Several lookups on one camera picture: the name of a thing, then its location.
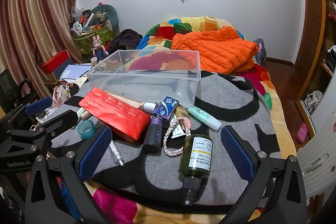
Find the purple black spray bottle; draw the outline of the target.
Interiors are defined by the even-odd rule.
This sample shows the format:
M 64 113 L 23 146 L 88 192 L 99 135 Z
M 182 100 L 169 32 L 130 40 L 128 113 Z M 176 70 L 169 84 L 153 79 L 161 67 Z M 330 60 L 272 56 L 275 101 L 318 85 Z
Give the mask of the purple black spray bottle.
M 157 153 L 161 147 L 163 122 L 157 117 L 153 117 L 147 128 L 143 149 L 146 153 Z

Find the white pen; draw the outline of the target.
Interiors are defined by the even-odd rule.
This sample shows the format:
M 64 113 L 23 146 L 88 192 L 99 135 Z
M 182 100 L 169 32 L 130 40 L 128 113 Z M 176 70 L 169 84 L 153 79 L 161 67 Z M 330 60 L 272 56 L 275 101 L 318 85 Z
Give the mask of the white pen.
M 114 162 L 123 168 L 124 167 L 123 159 L 113 140 L 111 140 L 109 147 L 114 156 Z

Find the green bag of clutter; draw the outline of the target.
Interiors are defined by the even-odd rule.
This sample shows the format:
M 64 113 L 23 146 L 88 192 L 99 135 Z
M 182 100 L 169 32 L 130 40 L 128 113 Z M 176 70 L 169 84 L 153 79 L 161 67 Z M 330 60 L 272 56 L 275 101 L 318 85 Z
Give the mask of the green bag of clutter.
M 82 55 L 90 55 L 93 51 L 93 37 L 100 36 L 103 46 L 114 39 L 113 26 L 106 7 L 95 7 L 85 10 L 71 29 L 75 46 Z

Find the orange puffer jacket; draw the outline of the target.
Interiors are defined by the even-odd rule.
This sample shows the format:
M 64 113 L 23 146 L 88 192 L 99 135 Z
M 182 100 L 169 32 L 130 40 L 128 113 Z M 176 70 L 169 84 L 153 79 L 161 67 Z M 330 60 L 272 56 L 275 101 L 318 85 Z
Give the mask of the orange puffer jacket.
M 248 71 L 255 65 L 258 53 L 255 42 L 242 39 L 229 26 L 220 30 L 176 34 L 171 48 L 181 51 L 198 51 L 201 69 L 220 74 Z

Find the white toothpaste tube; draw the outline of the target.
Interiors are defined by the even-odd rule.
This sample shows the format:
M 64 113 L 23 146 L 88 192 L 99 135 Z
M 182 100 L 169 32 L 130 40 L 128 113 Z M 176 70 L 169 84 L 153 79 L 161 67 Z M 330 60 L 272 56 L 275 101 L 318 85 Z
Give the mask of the white toothpaste tube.
M 171 116 L 170 121 L 173 122 L 177 118 L 187 118 L 187 119 L 189 119 L 188 112 L 182 105 L 177 106 L 174 114 Z M 176 125 L 176 127 L 173 129 L 173 131 L 171 133 L 171 138 L 176 139 L 176 138 L 182 137 L 182 136 L 186 136 L 185 124 L 183 123 L 183 121 L 179 121 L 178 124 Z

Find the light green slim tube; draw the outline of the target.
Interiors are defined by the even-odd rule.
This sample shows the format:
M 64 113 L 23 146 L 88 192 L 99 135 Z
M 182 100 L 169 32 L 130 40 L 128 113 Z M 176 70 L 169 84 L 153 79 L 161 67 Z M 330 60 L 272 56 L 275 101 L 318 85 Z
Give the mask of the light green slim tube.
M 88 111 L 86 111 L 84 108 L 80 108 L 78 111 L 77 111 L 77 117 L 79 120 L 86 120 L 88 119 L 92 114 Z

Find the mint green tube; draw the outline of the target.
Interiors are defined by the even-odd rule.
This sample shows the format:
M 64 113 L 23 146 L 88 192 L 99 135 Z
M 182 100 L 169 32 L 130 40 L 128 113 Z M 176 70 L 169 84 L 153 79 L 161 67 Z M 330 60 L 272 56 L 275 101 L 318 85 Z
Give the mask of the mint green tube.
M 211 129 L 215 131 L 218 131 L 222 126 L 222 123 L 219 120 L 217 120 L 212 115 L 210 115 L 209 113 L 205 112 L 204 110 L 196 106 L 190 106 L 187 109 L 187 111 L 197 120 L 209 126 Z

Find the clear plastic storage bin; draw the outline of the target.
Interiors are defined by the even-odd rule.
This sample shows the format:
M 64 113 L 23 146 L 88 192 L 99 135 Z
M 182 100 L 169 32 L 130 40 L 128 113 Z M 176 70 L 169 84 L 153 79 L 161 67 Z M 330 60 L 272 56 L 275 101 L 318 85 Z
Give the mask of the clear plastic storage bin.
M 194 104 L 201 80 L 199 52 L 118 50 L 88 72 L 91 87 L 138 102 L 166 96 L 182 106 Z

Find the blue white booklet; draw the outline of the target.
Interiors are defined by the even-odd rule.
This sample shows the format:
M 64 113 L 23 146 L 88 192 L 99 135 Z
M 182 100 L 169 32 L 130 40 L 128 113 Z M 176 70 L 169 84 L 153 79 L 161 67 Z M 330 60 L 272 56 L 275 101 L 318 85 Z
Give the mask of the blue white booklet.
M 70 64 L 64 69 L 60 75 L 61 80 L 75 80 L 79 77 L 85 75 L 89 70 L 91 70 L 91 64 Z

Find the striped brown curtain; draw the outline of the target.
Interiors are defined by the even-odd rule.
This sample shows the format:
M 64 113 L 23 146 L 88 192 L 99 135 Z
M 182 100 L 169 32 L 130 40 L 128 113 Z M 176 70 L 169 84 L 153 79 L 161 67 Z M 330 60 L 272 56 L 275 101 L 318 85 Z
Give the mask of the striped brown curtain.
M 16 83 L 30 79 L 40 97 L 51 94 L 41 65 L 66 50 L 80 63 L 82 55 L 72 39 L 71 10 L 76 0 L 1 0 L 1 69 Z

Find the dark purple clothes pile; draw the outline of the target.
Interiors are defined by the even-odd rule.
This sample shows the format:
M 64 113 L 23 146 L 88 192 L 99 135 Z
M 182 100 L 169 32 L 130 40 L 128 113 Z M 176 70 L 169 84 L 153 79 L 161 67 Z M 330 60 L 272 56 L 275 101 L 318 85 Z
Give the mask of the dark purple clothes pile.
M 117 50 L 135 50 L 141 42 L 143 36 L 132 29 L 125 29 L 113 39 L 107 48 L 111 55 Z

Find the red foil pouch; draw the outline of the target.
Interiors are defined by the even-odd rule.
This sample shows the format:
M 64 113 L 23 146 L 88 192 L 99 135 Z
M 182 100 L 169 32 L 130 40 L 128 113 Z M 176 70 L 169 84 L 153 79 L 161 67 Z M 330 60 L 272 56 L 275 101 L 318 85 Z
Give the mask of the red foil pouch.
M 118 98 L 94 87 L 79 106 L 106 123 L 113 132 L 129 143 L 137 143 L 146 131 L 151 117 Z

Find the beige cream tube white cap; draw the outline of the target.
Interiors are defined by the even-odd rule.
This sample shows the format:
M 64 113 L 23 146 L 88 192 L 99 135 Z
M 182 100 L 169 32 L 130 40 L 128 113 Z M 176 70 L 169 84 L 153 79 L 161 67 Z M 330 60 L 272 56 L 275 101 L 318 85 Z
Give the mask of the beige cream tube white cap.
M 149 114 L 154 114 L 154 110 L 155 108 L 158 106 L 157 103 L 151 103 L 151 102 L 138 102 L 138 101 L 135 101 L 135 100 L 132 100 L 132 99 L 129 99 L 129 98 L 125 98 L 123 96 L 119 96 L 117 94 L 113 94 L 113 93 L 107 93 L 109 94 L 110 96 L 114 97 L 114 98 L 117 98 L 118 100 L 124 102 L 124 103 L 127 103 L 128 105 L 132 106 L 132 107 L 135 107 L 139 110 L 142 110 L 146 113 L 149 113 Z

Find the blue small carton box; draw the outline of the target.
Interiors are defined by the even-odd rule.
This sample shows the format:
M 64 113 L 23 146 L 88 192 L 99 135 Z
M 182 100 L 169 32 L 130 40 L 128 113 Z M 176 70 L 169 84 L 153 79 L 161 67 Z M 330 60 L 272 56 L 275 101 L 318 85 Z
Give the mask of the blue small carton box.
M 163 121 L 168 121 L 178 105 L 179 100 L 166 96 L 155 108 L 153 115 Z

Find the green spray bottle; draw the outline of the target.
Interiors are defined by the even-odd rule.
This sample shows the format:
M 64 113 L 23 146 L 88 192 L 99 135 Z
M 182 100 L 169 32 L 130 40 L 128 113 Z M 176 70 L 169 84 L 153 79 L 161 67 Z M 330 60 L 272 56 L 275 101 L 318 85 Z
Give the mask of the green spray bottle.
M 183 176 L 182 205 L 191 206 L 211 169 L 213 140 L 206 135 L 192 134 L 185 140 L 179 173 Z

